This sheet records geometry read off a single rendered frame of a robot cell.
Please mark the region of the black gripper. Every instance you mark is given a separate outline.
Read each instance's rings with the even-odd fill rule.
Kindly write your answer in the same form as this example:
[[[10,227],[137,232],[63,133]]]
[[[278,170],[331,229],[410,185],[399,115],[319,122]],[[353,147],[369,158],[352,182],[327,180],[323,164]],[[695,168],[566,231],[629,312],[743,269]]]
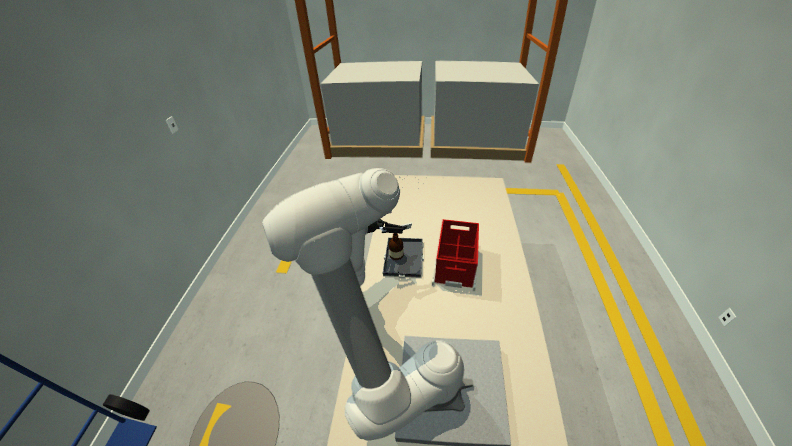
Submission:
[[[385,224],[385,226],[384,226],[384,224]],[[407,224],[403,224],[403,225],[400,226],[400,225],[390,224],[390,223],[387,223],[387,222],[379,219],[376,222],[374,222],[374,223],[372,223],[371,225],[368,226],[368,232],[367,233],[371,233],[371,232],[376,231],[377,229],[381,229],[382,233],[402,234],[403,230],[410,229],[411,226],[412,226],[412,223],[407,223]]]

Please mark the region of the brown glass bottle with cream label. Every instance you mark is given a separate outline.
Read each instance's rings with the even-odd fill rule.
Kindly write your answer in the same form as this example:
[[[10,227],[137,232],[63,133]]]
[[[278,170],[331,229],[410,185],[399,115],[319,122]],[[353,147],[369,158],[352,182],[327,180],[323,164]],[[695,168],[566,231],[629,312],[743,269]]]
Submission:
[[[393,238],[389,241],[390,258],[400,260],[404,256],[403,241],[397,233],[393,233]]]

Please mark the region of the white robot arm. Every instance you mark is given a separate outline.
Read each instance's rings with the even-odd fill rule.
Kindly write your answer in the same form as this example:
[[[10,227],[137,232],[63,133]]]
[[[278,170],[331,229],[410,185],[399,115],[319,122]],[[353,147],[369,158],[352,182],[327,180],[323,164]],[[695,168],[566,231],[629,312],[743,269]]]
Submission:
[[[391,173],[370,169],[313,186],[280,202],[262,222],[271,253],[295,260],[313,278],[355,374],[345,417],[366,441],[389,436],[423,412],[463,411],[461,389],[473,387],[463,378],[462,357],[444,341],[425,344],[401,367],[387,360],[360,286],[368,226],[400,197]]]

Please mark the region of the red crate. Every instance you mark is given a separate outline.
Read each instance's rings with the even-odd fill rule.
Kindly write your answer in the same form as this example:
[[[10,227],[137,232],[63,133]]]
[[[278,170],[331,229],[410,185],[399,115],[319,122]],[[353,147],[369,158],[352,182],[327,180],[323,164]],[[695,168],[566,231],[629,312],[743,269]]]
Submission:
[[[452,229],[451,225],[469,227],[469,230]],[[441,252],[438,258],[442,229]],[[452,281],[462,283],[463,287],[473,288],[478,265],[478,241],[479,223],[443,219],[436,257],[435,283],[445,284],[445,281]]]

